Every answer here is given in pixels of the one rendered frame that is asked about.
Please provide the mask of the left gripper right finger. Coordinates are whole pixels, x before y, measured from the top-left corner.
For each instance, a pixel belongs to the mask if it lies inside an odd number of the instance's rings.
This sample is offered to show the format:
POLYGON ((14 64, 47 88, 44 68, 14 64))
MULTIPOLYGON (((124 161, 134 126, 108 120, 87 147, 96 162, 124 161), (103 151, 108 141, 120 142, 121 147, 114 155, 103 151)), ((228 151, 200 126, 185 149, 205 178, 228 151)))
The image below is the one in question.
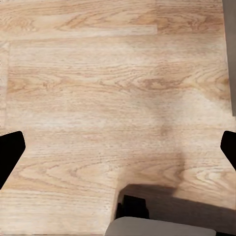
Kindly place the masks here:
POLYGON ((236 133, 225 131, 222 136, 220 147, 236 170, 236 133))

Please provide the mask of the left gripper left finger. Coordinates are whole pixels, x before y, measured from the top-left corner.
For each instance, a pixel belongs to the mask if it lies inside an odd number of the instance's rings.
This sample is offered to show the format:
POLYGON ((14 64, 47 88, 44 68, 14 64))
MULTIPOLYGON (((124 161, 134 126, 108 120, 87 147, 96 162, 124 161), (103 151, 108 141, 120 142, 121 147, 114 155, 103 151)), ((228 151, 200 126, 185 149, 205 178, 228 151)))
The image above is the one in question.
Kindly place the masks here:
POLYGON ((26 149, 21 131, 0 136, 0 189, 26 149))

